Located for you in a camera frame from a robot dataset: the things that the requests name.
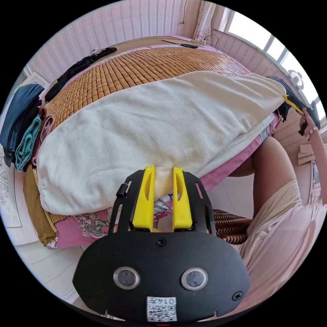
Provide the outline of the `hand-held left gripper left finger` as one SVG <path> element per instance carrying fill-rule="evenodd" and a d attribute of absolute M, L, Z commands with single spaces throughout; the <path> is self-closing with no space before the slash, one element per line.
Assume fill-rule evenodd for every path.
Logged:
<path fill-rule="evenodd" d="M 153 231 L 155 166 L 144 169 L 132 225 L 135 230 Z"/>

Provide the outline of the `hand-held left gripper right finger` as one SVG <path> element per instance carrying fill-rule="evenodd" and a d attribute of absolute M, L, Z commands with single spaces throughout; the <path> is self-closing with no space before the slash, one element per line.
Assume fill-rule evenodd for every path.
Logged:
<path fill-rule="evenodd" d="M 189 230 L 191 227 L 192 216 L 184 172 L 181 168 L 174 167 L 172 230 Z"/>

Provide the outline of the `person's right hand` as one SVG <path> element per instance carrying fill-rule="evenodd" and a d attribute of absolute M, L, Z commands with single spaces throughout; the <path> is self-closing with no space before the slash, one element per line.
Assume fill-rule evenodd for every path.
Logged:
<path fill-rule="evenodd" d="M 300 131 L 303 132 L 303 136 L 309 141 L 310 137 L 313 135 L 313 133 L 318 132 L 318 128 L 316 127 L 313 119 L 307 112 L 306 108 L 302 108 L 303 114 L 301 115 L 300 121 L 299 121 L 299 128 Z"/>

